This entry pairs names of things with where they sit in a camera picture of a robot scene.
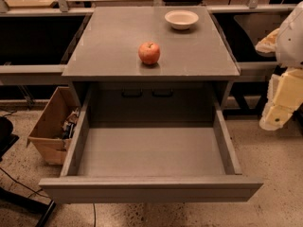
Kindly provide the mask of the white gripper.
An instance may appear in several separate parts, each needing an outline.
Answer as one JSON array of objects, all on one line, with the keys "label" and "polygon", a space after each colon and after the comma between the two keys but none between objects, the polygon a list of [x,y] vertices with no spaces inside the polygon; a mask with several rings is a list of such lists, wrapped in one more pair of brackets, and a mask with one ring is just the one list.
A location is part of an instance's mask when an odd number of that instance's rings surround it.
[{"label": "white gripper", "polygon": [[[279,29],[270,32],[255,48],[261,53],[276,51]],[[290,67],[281,76],[273,74],[269,81],[268,101],[263,109],[259,125],[266,131],[281,129],[303,103],[303,70]]]}]

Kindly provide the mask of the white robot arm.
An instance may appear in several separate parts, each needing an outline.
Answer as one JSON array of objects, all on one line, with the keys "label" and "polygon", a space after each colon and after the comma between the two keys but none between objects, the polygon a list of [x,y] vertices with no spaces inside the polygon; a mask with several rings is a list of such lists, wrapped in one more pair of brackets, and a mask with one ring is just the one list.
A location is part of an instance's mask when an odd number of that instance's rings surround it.
[{"label": "white robot arm", "polygon": [[258,52],[276,54],[286,71],[273,74],[259,125],[267,131],[281,129],[303,104],[303,2],[300,2],[281,26],[255,46]]}]

